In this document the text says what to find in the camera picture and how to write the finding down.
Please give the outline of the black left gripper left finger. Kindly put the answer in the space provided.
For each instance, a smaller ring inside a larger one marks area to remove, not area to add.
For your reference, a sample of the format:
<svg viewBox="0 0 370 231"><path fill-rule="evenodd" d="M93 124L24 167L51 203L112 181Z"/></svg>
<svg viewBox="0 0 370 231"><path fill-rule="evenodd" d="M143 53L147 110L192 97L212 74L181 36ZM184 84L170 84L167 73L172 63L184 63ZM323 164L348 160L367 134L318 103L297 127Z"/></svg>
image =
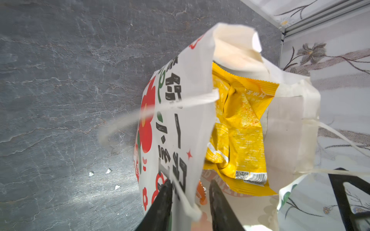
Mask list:
<svg viewBox="0 0 370 231"><path fill-rule="evenodd" d="M136 231L168 231L172 209L172 183L167 180Z"/></svg>

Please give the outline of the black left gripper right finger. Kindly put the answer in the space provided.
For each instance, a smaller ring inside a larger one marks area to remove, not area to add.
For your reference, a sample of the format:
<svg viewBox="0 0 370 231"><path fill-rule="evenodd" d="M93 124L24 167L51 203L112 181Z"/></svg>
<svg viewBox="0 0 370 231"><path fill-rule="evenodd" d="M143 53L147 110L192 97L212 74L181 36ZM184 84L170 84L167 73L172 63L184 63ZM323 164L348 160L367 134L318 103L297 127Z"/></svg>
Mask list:
<svg viewBox="0 0 370 231"><path fill-rule="evenodd" d="M213 231L245 231L215 180L209 194Z"/></svg>

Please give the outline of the yellow snack packet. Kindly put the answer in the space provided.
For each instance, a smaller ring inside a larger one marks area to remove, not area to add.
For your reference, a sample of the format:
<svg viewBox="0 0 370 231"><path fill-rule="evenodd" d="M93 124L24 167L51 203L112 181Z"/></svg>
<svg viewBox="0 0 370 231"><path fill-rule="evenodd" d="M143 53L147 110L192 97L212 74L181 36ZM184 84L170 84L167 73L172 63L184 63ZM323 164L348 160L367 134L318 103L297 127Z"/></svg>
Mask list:
<svg viewBox="0 0 370 231"><path fill-rule="evenodd" d="M275 97L277 83L239 77L213 63L216 122L208 143L205 170L214 170L234 192L271 196L262 115Z"/></svg>

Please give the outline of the white paper bag red flower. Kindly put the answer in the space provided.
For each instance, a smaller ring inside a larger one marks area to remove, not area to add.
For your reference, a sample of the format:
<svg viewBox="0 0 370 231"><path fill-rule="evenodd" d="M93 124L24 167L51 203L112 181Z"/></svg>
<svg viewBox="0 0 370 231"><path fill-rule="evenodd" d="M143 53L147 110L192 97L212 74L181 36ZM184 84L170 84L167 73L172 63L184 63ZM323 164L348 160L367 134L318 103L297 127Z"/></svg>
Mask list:
<svg viewBox="0 0 370 231"><path fill-rule="evenodd" d="M369 172L316 169L314 159L319 129L342 135L321 123L320 93L310 78L280 70L261 56L258 33L251 27L219 23L154 72L139 110L110 122L99 132L107 143L116 133L137 124L135 174L144 216L163 184L172 183L169 231L213 231L209 187L215 180L245 231L277 231L278 213L291 202L292 190L309 174L329 175L345 228L367 231L369 212L354 213L345 183L369 193L363 180ZM232 191L214 170L205 170L208 143L216 122L213 63L239 77L279 85L262 115L267 176L271 196ZM208 203L199 203L201 181Z"/></svg>

